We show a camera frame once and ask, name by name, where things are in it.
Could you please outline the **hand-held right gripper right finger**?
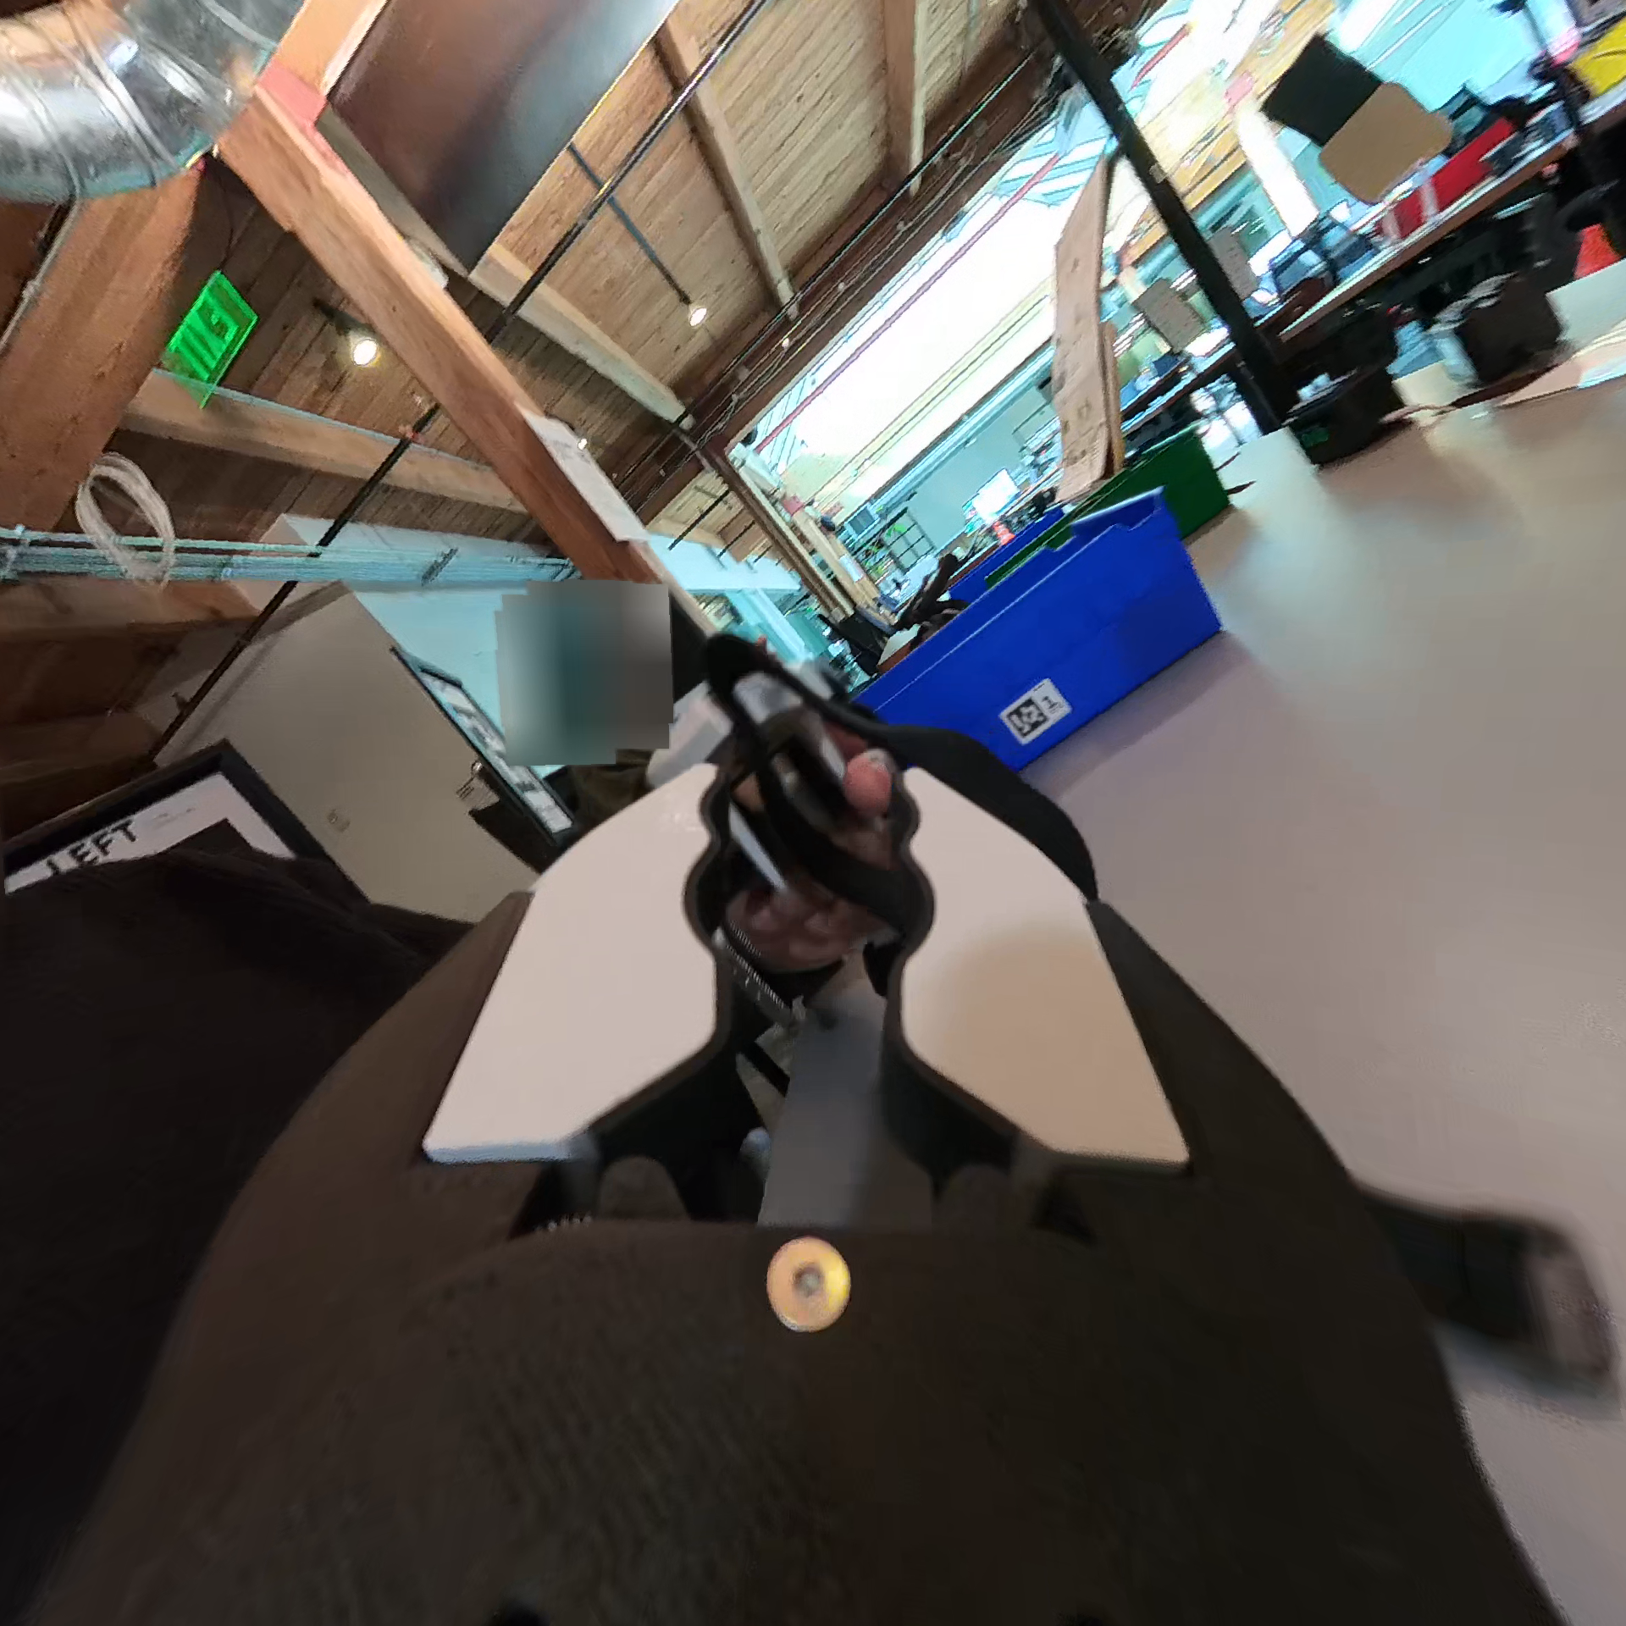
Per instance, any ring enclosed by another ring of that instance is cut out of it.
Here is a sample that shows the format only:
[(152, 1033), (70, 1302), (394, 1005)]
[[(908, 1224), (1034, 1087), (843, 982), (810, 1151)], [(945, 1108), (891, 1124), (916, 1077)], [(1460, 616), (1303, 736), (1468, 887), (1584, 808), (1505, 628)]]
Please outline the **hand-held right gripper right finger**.
[(907, 1056), (1048, 1153), (1187, 1170), (1187, 1139), (1083, 891), (928, 771), (907, 771), (905, 798), (930, 901), (926, 938), (901, 967)]

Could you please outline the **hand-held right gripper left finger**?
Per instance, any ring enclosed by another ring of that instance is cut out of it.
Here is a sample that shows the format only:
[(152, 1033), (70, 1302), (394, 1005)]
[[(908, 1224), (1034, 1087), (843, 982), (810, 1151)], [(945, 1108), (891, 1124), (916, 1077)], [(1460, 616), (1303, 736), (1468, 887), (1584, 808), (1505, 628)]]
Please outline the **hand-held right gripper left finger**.
[(432, 1164), (581, 1151), (701, 1056), (719, 971), (686, 895), (711, 845), (697, 808), (630, 808), (541, 876), (425, 1135)]

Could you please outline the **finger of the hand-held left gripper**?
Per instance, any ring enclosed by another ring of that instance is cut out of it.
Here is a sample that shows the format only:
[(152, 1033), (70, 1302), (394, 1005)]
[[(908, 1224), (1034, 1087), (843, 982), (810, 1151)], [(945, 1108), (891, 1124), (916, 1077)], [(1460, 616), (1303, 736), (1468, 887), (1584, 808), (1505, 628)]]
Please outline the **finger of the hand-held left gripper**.
[(848, 733), (866, 750), (881, 748), (885, 725), (808, 686), (728, 686), (723, 713), (732, 756), (725, 775), (730, 889), (785, 895), (823, 887), (839, 897), (887, 897), (889, 860), (864, 858), (848, 837), (889, 825), (860, 820), (837, 742)]

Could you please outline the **person's left forearm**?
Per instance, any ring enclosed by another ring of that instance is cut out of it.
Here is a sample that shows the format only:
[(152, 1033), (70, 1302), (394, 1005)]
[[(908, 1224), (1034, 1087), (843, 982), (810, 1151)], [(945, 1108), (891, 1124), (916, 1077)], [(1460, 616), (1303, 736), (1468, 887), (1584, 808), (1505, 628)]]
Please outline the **person's left forearm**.
[(86, 1517), (266, 1151), (469, 930), (248, 849), (6, 895), (5, 1623), (28, 1621)]

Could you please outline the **person's left hand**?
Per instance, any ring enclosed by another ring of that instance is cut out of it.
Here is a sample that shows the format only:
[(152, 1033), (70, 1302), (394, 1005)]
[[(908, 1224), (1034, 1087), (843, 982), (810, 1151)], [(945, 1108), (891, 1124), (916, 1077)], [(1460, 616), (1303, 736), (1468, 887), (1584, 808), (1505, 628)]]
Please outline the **person's left hand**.
[[(889, 806), (899, 771), (893, 758), (860, 738), (837, 731), (845, 756), (845, 796), (848, 816), (837, 845), (874, 868), (891, 866)], [(759, 885), (740, 893), (725, 924), (746, 957), (767, 973), (816, 973), (837, 967), (870, 944), (883, 942), (889, 928), (860, 905), (800, 872), (785, 887)]]

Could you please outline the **black framed floor sign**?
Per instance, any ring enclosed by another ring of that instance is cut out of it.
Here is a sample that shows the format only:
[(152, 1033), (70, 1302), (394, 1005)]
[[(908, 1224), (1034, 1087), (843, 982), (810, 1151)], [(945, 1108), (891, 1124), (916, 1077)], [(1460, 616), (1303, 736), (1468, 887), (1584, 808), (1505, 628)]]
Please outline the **black framed floor sign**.
[(502, 729), (457, 678), (399, 647), (394, 655), (471, 754), (457, 791), (469, 820), (519, 864), (545, 874), (581, 837), (562, 791), (539, 769), (510, 762)]

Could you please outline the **plain blue bin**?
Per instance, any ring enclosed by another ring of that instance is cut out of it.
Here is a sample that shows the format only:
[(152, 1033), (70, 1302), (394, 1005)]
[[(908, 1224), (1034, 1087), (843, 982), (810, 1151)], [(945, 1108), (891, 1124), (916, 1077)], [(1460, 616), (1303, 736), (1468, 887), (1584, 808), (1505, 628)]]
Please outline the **plain blue bin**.
[(1079, 514), (1079, 506), (1054, 506), (1040, 520), (1030, 522), (1013, 539), (999, 543), (999, 547), (988, 551), (978, 562), (957, 576), (949, 587), (949, 599), (961, 605), (972, 605), (1044, 551), (1065, 545)]

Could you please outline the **blue bin with sticker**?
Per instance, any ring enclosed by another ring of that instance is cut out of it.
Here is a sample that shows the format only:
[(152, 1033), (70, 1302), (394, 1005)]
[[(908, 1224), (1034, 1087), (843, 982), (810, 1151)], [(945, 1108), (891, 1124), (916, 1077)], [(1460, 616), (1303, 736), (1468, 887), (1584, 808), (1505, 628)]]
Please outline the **blue bin with sticker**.
[(1141, 494), (988, 585), (860, 702), (1027, 769), (1222, 630), (1166, 496)]

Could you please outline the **white paper notice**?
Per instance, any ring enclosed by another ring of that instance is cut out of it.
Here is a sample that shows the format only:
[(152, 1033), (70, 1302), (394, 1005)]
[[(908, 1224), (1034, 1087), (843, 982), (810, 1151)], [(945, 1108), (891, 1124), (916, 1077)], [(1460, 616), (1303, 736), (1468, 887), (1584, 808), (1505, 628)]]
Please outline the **white paper notice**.
[(620, 543), (645, 543), (645, 525), (587, 452), (585, 438), (560, 419), (543, 413), (525, 413), (523, 417), (607, 533)]

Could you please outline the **green storage bin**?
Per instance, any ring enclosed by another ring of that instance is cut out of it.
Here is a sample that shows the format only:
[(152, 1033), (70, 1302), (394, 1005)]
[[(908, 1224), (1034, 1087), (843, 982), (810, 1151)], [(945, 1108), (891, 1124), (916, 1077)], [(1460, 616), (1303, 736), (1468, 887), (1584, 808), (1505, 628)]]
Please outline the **green storage bin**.
[(1193, 427), (1131, 458), (1079, 504), (1077, 516), (1096, 516), (1143, 496), (1164, 498), (1176, 531), (1187, 543), (1234, 508), (1234, 494)]

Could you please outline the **brown cardboard board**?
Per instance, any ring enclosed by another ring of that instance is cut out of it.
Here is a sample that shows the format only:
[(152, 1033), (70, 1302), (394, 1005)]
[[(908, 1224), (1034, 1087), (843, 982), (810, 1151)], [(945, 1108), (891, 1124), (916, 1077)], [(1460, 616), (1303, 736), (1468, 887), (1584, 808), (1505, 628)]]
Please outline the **brown cardboard board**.
[(1077, 196), (1056, 245), (1052, 407), (1059, 421), (1059, 502), (1094, 494), (1125, 467), (1116, 330), (1104, 316), (1106, 233), (1116, 154)]

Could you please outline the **black device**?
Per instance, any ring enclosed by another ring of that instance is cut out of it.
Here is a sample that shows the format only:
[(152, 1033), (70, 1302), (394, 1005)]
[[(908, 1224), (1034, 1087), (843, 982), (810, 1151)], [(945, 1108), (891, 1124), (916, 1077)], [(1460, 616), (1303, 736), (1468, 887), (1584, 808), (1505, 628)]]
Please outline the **black device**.
[(1365, 454), (1398, 429), (1404, 400), (1387, 369), (1367, 367), (1321, 380), (1301, 396), (1286, 429), (1315, 469)]
[(1481, 282), (1439, 316), (1433, 334), (1452, 376), (1481, 390), (1530, 374), (1563, 345), (1553, 299), (1530, 272)]

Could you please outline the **black metal pole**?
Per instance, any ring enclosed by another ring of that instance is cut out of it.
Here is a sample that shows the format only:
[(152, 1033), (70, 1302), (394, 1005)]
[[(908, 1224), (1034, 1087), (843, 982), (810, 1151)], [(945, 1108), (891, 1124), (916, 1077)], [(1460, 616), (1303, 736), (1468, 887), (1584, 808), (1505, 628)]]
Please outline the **black metal pole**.
[(1112, 71), (1102, 51), (1092, 43), (1069, 5), (1034, 3), (1030, 9), (1038, 14), (1067, 71), (1079, 80), (1102, 115), (1118, 144), (1119, 156), (1143, 183), (1152, 210), (1166, 225), (1168, 237), (1195, 276), (1212, 312), (1226, 328), (1232, 345), (1228, 372), (1243, 396), (1257, 429), (1261, 434), (1284, 431), (1288, 417), (1298, 407), (1298, 392), (1272, 342), (1249, 316), (1243, 297), (1232, 285), (1209, 239), (1201, 233), (1187, 204), (1172, 185), (1147, 136), (1137, 127), (1127, 103), (1112, 82)]

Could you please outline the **green exit sign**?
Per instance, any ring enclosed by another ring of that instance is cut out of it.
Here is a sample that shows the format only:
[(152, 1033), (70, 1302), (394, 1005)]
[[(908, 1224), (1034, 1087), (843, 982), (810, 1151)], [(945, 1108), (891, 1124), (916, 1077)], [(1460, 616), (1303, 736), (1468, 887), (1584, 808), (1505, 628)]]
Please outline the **green exit sign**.
[(179, 380), (200, 409), (212, 403), (258, 328), (258, 312), (225, 272), (202, 285), (157, 369)]

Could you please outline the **printed paper sheets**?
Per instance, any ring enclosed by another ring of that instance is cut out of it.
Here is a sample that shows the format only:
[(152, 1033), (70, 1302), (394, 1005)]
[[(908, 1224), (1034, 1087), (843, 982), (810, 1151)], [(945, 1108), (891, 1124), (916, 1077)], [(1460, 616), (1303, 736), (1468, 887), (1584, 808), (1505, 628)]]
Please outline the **printed paper sheets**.
[(1404, 400), (1383, 423), (1385, 427), (1398, 427), (1414, 421), (1439, 421), (1470, 409), (1512, 409), (1623, 382), (1625, 320), (1586, 345), (1567, 345), (1553, 367), (1441, 400)]

